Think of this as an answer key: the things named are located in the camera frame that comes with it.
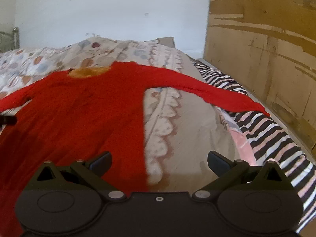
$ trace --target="screw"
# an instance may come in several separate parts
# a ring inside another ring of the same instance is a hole
[[[163,197],[157,197],[157,198],[156,198],[156,201],[163,201],[163,200],[164,200]]]
[[[111,191],[108,195],[111,199],[120,199],[124,196],[124,193],[122,191]]]
[[[211,196],[209,191],[197,191],[195,192],[195,196],[200,199],[206,199]]]

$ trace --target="bed headboard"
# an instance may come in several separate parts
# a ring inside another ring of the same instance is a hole
[[[0,31],[0,53],[20,48],[19,28],[15,27],[12,33]]]

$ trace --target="red long-sleeve shirt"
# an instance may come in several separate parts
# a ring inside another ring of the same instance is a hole
[[[20,232],[13,208],[18,194],[45,160],[69,165],[108,150],[113,164],[104,179],[118,189],[146,191],[143,94],[152,87],[195,93],[228,111],[264,111],[249,97],[168,69],[115,62],[99,76],[55,72],[0,100],[0,111],[32,101],[17,124],[0,135],[0,234]]]

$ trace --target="striped blanket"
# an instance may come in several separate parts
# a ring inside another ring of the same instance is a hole
[[[238,82],[220,70],[202,63],[195,66],[209,85],[248,95]],[[306,158],[282,127],[261,112],[229,112],[229,115],[248,139],[257,165],[267,160],[276,161],[297,190],[304,206],[299,232],[316,216],[316,165]]]

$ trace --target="black plastic mount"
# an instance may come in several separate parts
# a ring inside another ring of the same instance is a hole
[[[65,167],[46,161],[16,203],[24,236],[298,236],[303,205],[277,163],[249,166],[211,151],[219,178],[192,197],[129,198],[100,178],[111,163],[109,152]]]
[[[0,115],[0,128],[2,125],[15,125],[17,122],[16,116]]]

